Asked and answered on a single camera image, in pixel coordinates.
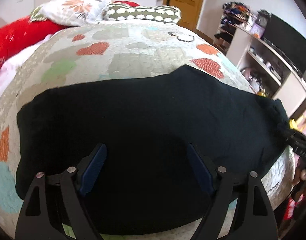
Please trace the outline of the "right hand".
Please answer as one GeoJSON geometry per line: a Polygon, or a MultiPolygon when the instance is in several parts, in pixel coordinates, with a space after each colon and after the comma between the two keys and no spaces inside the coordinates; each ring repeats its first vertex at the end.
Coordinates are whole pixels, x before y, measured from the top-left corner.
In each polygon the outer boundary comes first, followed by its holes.
{"type": "Polygon", "coordinates": [[[295,169],[294,179],[293,179],[293,186],[299,184],[300,181],[306,182],[306,169],[301,168],[299,165],[295,169]]]}

